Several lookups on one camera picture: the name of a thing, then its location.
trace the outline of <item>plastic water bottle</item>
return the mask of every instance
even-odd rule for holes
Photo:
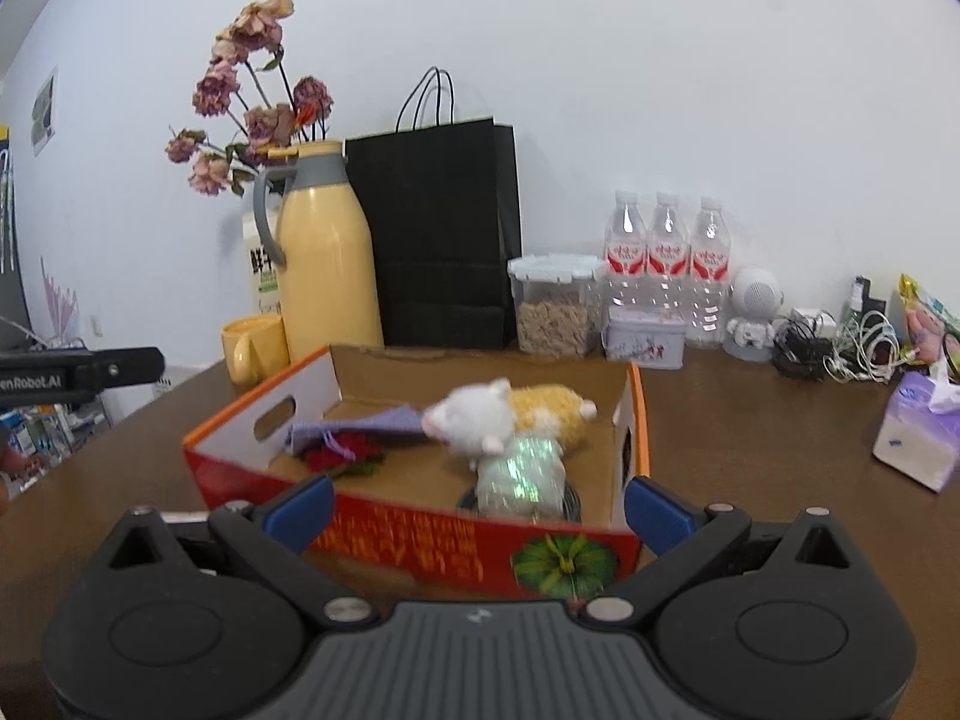
[[[683,284],[690,269],[690,238],[673,194],[656,194],[647,240],[650,304],[660,314],[686,318]]]
[[[688,346],[720,346],[724,336],[724,298],[730,272],[730,233],[720,201],[704,197],[690,239]]]
[[[647,228],[640,218],[635,191],[617,190],[616,210],[607,225],[605,258],[608,304],[638,307],[645,303],[643,276],[647,269]]]

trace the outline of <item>gray thermos handle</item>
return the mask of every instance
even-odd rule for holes
[[[270,224],[267,224],[267,181],[271,178],[290,178],[295,174],[296,165],[282,165],[264,167],[263,170],[258,170],[253,178],[253,220],[256,221],[256,231],[260,234],[260,242],[267,256],[281,268],[286,266],[287,258],[270,233]]]

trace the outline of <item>container lid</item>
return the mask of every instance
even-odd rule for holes
[[[645,309],[627,308],[626,306],[610,307],[610,324],[625,329],[652,330],[661,328],[668,333],[686,332],[686,320],[683,317],[658,314],[656,311],[645,311]]]
[[[531,254],[507,264],[507,271],[520,281],[569,284],[574,279],[599,279],[607,264],[589,254]]]
[[[307,143],[294,143],[293,146],[284,148],[271,148],[267,151],[270,159],[281,159],[284,157],[315,157],[321,154],[340,154],[344,150],[344,145],[340,141],[308,141]]]

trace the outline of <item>yellow thermos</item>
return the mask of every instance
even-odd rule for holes
[[[296,162],[266,167],[253,184],[253,215],[277,287],[290,361],[328,343],[383,346],[367,218],[347,181],[339,141],[271,149]],[[267,224],[267,182],[286,179],[277,238]]]

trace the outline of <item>snack bag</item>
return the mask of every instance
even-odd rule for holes
[[[916,351],[915,365],[933,365],[946,354],[950,378],[960,379],[960,319],[906,274],[901,274],[899,295],[904,302],[906,327]]]

